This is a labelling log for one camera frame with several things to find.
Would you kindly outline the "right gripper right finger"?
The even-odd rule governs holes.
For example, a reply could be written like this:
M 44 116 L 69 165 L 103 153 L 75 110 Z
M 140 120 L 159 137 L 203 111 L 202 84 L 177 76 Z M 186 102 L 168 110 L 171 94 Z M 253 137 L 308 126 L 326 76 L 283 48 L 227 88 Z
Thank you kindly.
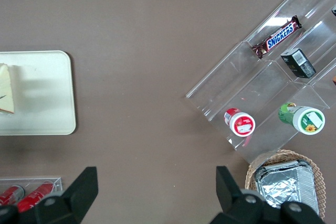
M 255 195 L 243 194 L 226 166 L 216 167 L 216 194 L 222 212 L 211 223 L 261 223 L 263 201 Z

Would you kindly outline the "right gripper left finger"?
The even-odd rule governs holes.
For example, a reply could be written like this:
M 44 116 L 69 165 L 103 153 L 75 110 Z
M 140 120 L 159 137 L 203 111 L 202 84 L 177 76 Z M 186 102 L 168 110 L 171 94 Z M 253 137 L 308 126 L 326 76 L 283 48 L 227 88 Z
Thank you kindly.
M 36 223 L 81 223 L 98 195 L 97 168 L 86 167 L 61 196 L 41 201 Z

